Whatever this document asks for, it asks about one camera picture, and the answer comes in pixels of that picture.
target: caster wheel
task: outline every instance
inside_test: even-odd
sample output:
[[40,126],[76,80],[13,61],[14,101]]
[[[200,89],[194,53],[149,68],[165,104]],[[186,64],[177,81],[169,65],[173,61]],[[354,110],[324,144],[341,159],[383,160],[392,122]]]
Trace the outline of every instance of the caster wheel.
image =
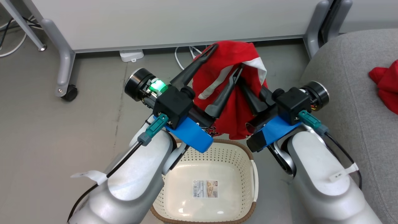
[[66,91],[66,94],[61,98],[65,101],[70,102],[76,98],[77,93],[78,91],[75,85],[68,85],[68,90]]

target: laundry basket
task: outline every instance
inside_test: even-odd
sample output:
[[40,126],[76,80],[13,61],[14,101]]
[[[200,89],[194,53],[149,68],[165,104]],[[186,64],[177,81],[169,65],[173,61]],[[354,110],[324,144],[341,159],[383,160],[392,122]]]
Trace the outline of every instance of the laundry basket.
[[163,180],[151,208],[163,222],[238,224],[256,207],[256,164],[238,142],[214,140],[205,153],[189,148]]

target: green led light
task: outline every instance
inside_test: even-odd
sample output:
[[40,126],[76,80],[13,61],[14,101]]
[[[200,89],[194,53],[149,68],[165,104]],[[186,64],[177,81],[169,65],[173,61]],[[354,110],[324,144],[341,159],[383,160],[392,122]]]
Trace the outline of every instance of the green led light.
[[153,92],[164,92],[166,91],[167,88],[166,84],[164,84],[164,82],[162,82],[162,80],[158,79],[156,81],[154,81],[150,86],[149,86],[149,90],[153,91]]

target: gray metal leg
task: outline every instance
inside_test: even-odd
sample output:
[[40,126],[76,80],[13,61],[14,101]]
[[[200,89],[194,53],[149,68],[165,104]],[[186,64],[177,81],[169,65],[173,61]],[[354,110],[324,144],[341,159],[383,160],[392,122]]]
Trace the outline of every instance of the gray metal leg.
[[62,36],[61,32],[54,24],[52,20],[43,19],[40,25],[44,28],[48,37],[57,47],[60,56],[60,65],[57,79],[57,87],[55,89],[55,95],[62,97],[66,94],[68,89],[70,74],[72,72],[73,62],[75,59],[75,53],[69,46],[68,42]]
[[312,15],[310,24],[304,34],[304,44],[307,48],[310,59],[319,50],[318,32],[329,10],[329,1],[324,0],[316,5],[314,14]]
[[33,33],[32,29],[28,26],[25,20],[22,18],[21,14],[15,9],[15,7],[11,4],[10,0],[0,0],[4,8],[8,11],[8,13],[15,19],[18,25],[25,31],[25,33],[32,39],[35,43],[39,51],[44,51],[47,46],[43,44]]
[[325,26],[321,31],[325,43],[339,35],[339,30],[351,6],[352,0],[342,0],[331,9],[330,16],[326,18]]

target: gray floor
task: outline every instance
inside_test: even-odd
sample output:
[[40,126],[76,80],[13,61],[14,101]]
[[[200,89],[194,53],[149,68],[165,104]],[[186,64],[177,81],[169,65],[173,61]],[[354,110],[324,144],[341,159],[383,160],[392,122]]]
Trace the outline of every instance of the gray floor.
[[[0,53],[22,35],[10,33]],[[14,54],[0,58],[0,223],[65,223],[76,199],[93,183],[69,177],[104,170],[150,114],[123,93],[126,77],[139,67],[164,81],[180,72],[173,49],[146,51],[136,63],[122,62],[118,52],[79,55],[72,72],[79,95],[67,103],[54,96],[58,52],[45,36],[42,40],[48,45],[44,52],[27,38]],[[296,85],[309,61],[301,41],[256,47],[271,90]],[[187,51],[178,56],[183,66],[191,61]],[[290,177],[272,155],[264,150],[255,161],[260,192],[247,223],[308,223]],[[161,222],[149,213],[143,223]]]

